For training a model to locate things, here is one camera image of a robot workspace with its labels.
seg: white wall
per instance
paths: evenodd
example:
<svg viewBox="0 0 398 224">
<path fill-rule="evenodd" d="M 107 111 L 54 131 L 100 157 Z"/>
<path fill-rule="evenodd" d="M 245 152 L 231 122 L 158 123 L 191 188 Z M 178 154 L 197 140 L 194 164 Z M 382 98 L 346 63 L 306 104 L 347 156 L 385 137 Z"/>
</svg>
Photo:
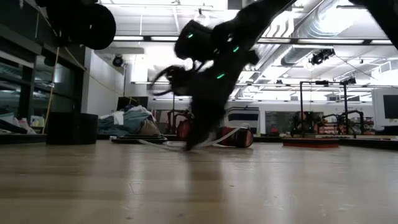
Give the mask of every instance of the white wall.
<svg viewBox="0 0 398 224">
<path fill-rule="evenodd" d="M 176 110 L 185 110 L 189 106 L 189 101 L 176 101 L 175 109 Z M 283 111 L 283 112 L 296 112 L 300 111 L 300 103 L 268 103 L 268 102 L 255 102 L 255 103 L 228 103 L 226 108 L 230 108 L 232 106 L 241 106 L 241 107 L 258 107 L 260 111 L 260 130 L 262 134 L 266 133 L 266 122 L 265 121 L 265 113 L 267 111 Z M 172 101 L 154 101 L 149 100 L 148 108 L 153 110 L 171 110 L 172 109 Z M 324 115 L 328 114 L 338 114 L 344 112 L 344 103 L 304 103 L 303 107 L 304 111 L 314 111 L 314 112 L 323 112 Z M 371 103 L 348 103 L 348 110 L 358 110 L 364 113 L 365 117 L 374 117 L 374 110 Z M 349 114 L 349 118 L 358 117 L 357 114 Z"/>
<path fill-rule="evenodd" d="M 86 50 L 85 67 L 94 78 L 84 74 L 81 112 L 100 116 L 110 114 L 116 110 L 118 98 L 123 96 L 124 75 L 91 49 Z"/>
</svg>

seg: white cable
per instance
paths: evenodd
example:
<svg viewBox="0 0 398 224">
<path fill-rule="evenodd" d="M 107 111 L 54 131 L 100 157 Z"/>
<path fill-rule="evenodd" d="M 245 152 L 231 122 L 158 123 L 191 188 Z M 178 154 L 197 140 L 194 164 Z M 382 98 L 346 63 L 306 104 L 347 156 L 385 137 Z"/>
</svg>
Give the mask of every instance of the white cable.
<svg viewBox="0 0 398 224">
<path fill-rule="evenodd" d="M 234 130 L 232 130 L 230 133 L 226 134 L 222 138 L 214 140 L 212 142 L 205 141 L 205 142 L 197 145 L 196 147 L 220 146 L 217 143 L 219 143 L 221 141 L 224 141 L 225 139 L 229 138 L 230 136 L 235 134 L 237 131 L 239 131 L 241 128 L 250 128 L 250 125 L 247 124 L 247 123 L 242 123 L 240 125 L 240 127 L 235 128 Z M 165 150 L 172 151 L 172 152 L 180 152 L 181 148 L 185 146 L 185 144 L 183 142 L 177 142 L 177 141 L 168 141 L 168 142 L 165 143 L 165 145 L 158 145 L 158 144 L 147 142 L 147 141 L 141 140 L 141 139 L 138 140 L 138 141 L 140 143 L 142 143 L 142 144 L 154 146 L 154 147 L 157 147 L 159 149 L 165 149 Z"/>
</svg>

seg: pile of fabric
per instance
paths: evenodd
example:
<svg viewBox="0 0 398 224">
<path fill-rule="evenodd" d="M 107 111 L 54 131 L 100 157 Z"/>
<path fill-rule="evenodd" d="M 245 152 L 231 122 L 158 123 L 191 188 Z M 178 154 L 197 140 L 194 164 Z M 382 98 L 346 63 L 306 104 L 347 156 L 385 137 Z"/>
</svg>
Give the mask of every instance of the pile of fabric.
<svg viewBox="0 0 398 224">
<path fill-rule="evenodd" d="M 152 113 L 142 106 L 129 105 L 124 111 L 105 115 L 99 118 L 98 134 L 109 135 L 157 135 L 161 134 L 155 124 Z"/>
<path fill-rule="evenodd" d="M 36 134 L 29 127 L 26 118 L 18 120 L 15 114 L 6 108 L 0 108 L 0 134 Z"/>
</svg>

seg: glass window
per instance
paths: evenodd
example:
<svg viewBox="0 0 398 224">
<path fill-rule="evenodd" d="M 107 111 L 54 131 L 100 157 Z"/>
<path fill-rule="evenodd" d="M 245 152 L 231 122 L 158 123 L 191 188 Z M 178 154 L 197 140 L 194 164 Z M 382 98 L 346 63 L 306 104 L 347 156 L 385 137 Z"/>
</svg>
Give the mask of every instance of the glass window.
<svg viewBox="0 0 398 224">
<path fill-rule="evenodd" d="M 36 85 L 47 88 L 52 86 L 54 64 L 54 58 L 44 56 L 37 57 L 35 73 Z M 74 89 L 75 72 L 58 63 L 55 67 L 54 92 L 73 96 Z"/>
<path fill-rule="evenodd" d="M 32 127 L 43 127 L 49 106 L 50 93 L 35 90 L 33 93 L 33 112 L 30 117 Z M 50 112 L 72 112 L 73 100 L 58 95 L 52 96 Z"/>
<path fill-rule="evenodd" d="M 0 114 L 18 115 L 21 87 L 6 81 L 0 81 Z"/>
<path fill-rule="evenodd" d="M 23 65 L 0 57 L 0 73 L 12 78 L 22 79 Z"/>
</svg>

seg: camera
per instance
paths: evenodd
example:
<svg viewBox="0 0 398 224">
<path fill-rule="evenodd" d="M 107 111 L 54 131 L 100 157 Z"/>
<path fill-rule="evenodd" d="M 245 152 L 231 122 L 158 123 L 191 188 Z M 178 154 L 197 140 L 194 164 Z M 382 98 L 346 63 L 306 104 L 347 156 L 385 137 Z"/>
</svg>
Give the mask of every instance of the camera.
<svg viewBox="0 0 398 224">
<path fill-rule="evenodd" d="M 122 67 L 124 64 L 123 56 L 122 55 L 116 55 L 113 59 L 112 64 L 115 67 Z"/>
</svg>

